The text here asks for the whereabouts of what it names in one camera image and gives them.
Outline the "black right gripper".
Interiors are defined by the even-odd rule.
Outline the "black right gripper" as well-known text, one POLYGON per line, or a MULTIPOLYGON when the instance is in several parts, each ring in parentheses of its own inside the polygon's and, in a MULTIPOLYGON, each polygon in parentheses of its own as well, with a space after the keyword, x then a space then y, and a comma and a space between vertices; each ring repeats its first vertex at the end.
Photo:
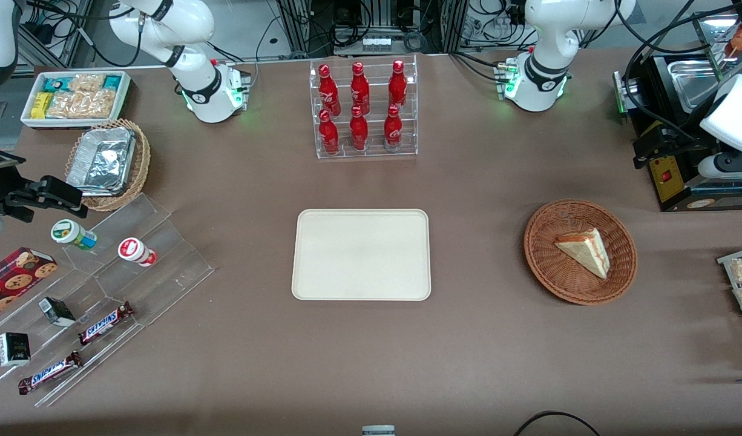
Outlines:
MULTIPOLYGON (((48 204, 40 199, 37 191, 30 188, 30 181, 19 179, 12 181, 0 179, 0 216, 11 216, 21 222, 31 222, 34 211, 30 209, 47 209, 48 204)), ((46 200, 54 201, 52 209, 69 213, 81 219, 88 217, 88 207, 82 204, 82 191, 54 176, 40 179, 40 193, 46 200)))

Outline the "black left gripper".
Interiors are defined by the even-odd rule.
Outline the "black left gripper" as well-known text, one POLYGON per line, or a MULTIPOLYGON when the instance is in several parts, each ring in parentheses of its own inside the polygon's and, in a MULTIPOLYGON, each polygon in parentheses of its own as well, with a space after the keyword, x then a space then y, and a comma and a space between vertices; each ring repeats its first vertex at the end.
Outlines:
POLYGON ((651 161, 692 152, 708 150, 708 143, 695 136, 672 129, 669 124, 654 121, 642 135, 634 141, 635 153, 650 153, 647 155, 635 154, 633 165, 636 170, 648 166, 651 161))

